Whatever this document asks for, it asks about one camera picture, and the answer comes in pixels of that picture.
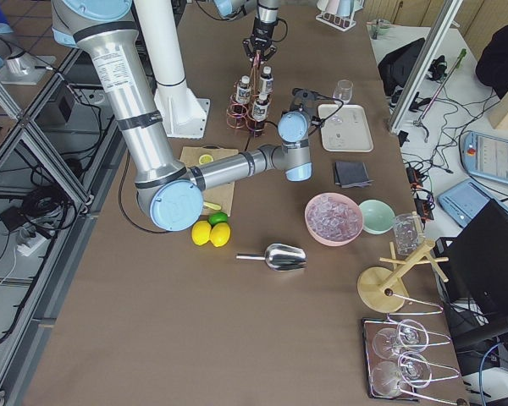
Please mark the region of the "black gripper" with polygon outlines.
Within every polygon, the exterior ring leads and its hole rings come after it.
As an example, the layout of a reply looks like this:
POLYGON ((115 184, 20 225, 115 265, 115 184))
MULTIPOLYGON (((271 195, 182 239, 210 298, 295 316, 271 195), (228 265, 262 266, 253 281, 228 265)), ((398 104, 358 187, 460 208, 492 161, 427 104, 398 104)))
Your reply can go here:
POLYGON ((252 32, 249 38, 242 42, 245 54, 250 63, 259 56, 263 63, 269 61, 277 52, 278 48, 273 45, 273 31, 278 21, 264 22, 258 17, 254 19, 252 32))
POLYGON ((290 104, 290 117, 288 122, 292 127, 317 126, 322 124, 318 116, 318 97, 316 91, 294 88, 293 100, 290 104))

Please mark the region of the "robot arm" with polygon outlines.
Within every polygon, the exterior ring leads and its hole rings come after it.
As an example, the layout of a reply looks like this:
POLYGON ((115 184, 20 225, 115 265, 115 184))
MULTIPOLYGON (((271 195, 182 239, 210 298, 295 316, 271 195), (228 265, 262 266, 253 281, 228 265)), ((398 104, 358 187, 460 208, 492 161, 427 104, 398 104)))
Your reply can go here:
POLYGON ((266 63, 276 53, 273 32, 279 23, 279 1, 215 0, 213 3, 224 19, 241 19, 254 13, 251 34, 242 40, 245 54, 253 67, 266 63))
POLYGON ((58 43, 90 55, 135 162, 139 207, 157 227, 176 232, 193 225, 206 189, 271 169, 292 182, 311 177, 313 115, 301 107, 280 119, 280 145, 198 167, 174 156, 168 131, 201 122, 207 111, 185 82, 170 2, 55 1, 52 29, 58 43))

